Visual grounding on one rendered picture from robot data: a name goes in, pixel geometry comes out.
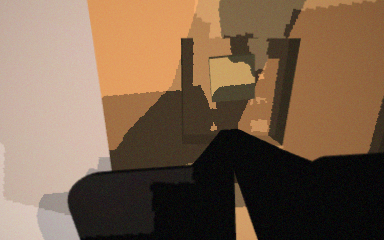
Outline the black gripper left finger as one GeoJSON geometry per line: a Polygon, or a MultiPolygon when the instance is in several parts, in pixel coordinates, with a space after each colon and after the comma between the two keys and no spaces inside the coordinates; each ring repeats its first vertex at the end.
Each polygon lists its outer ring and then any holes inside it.
{"type": "Polygon", "coordinates": [[[220,130],[192,165],[85,175],[68,206],[80,240],[236,240],[233,137],[220,130]]]}

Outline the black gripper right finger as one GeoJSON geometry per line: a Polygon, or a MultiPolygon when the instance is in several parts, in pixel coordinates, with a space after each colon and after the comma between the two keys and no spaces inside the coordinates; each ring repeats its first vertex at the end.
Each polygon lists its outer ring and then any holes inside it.
{"type": "Polygon", "coordinates": [[[235,176],[258,240],[340,240],[348,206],[384,203],[384,153],[309,160],[229,131],[235,176]]]}

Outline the tan block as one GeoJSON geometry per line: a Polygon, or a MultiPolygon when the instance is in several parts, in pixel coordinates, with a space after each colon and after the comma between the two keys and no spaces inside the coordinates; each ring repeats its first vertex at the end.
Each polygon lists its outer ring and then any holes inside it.
{"type": "Polygon", "coordinates": [[[212,102],[255,99],[255,55],[208,57],[212,102]]]}

